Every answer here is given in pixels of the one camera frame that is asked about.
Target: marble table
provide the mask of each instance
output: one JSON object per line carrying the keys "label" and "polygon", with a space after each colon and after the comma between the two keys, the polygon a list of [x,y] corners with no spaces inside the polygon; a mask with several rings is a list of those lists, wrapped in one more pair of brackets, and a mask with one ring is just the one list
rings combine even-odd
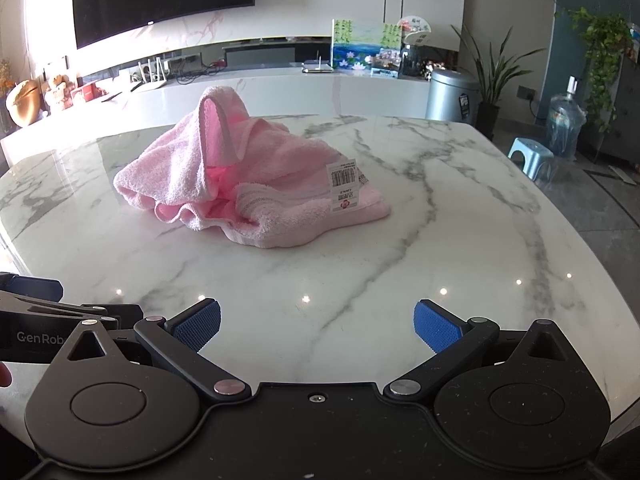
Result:
{"label": "marble table", "polygon": [[[618,416],[640,394],[640,330],[569,222],[465,124],[284,116],[293,133],[355,157],[393,213],[291,249],[229,241],[138,211],[115,173],[167,128],[27,158],[0,179],[0,235],[20,272],[56,278],[67,303],[138,303],[174,316],[216,298],[222,329],[202,354],[261,381],[375,381],[433,355],[412,313],[431,298],[505,329],[555,320]],[[44,365],[9,364],[0,422],[28,441],[22,413]]]}

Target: blue gripper pad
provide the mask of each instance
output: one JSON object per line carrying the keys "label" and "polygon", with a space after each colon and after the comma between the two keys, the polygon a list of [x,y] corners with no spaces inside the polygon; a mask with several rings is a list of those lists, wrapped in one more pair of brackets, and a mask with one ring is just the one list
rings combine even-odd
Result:
{"label": "blue gripper pad", "polygon": [[169,332],[183,345],[199,352],[220,330],[220,305],[216,300],[202,300],[168,322]]}
{"label": "blue gripper pad", "polygon": [[414,309],[414,330],[436,354],[462,337],[462,327],[424,302]]}
{"label": "blue gripper pad", "polygon": [[64,292],[62,284],[57,280],[19,276],[17,274],[5,284],[4,290],[12,294],[45,301],[60,301]]}

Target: lotus painting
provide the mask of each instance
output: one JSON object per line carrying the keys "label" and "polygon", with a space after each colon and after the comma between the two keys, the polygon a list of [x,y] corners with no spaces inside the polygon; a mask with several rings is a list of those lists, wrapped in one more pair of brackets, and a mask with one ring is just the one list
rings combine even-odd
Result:
{"label": "lotus painting", "polygon": [[331,66],[334,69],[370,72],[374,58],[381,50],[400,51],[402,27],[389,23],[334,20],[332,40]]}

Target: blue wall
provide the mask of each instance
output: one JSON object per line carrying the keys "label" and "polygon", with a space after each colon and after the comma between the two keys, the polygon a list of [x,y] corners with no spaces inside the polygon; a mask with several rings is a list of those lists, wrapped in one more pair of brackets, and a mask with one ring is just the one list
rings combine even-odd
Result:
{"label": "blue wall", "polygon": [[[585,7],[591,14],[619,12],[628,21],[640,25],[640,0],[559,0],[565,9]],[[565,92],[569,76],[586,75],[584,54],[586,46],[571,19],[563,13],[556,19],[549,53],[545,85],[540,97],[539,118],[545,118],[553,95]]]}

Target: screw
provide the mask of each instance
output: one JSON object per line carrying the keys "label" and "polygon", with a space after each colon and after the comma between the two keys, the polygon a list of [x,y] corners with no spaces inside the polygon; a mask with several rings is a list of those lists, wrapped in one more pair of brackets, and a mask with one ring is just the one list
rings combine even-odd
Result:
{"label": "screw", "polygon": [[411,379],[398,379],[389,385],[389,389],[393,394],[401,396],[415,395],[420,391],[420,388],[420,383]]}
{"label": "screw", "polygon": [[245,384],[238,379],[224,379],[213,386],[213,390],[220,395],[237,395],[244,392]]}

